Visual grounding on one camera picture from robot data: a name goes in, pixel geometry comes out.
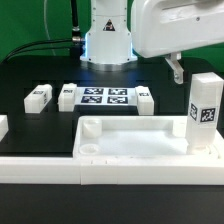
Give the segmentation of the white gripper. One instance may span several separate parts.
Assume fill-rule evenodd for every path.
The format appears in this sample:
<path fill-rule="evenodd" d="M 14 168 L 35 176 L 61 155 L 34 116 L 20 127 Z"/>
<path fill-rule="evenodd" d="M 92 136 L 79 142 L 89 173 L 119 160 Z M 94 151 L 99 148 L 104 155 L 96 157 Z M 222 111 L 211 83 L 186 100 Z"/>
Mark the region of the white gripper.
<path fill-rule="evenodd" d="M 183 83 L 180 53 L 224 42 L 224 0 L 134 0 L 134 50 L 145 58 L 166 55 L 174 81 Z"/>

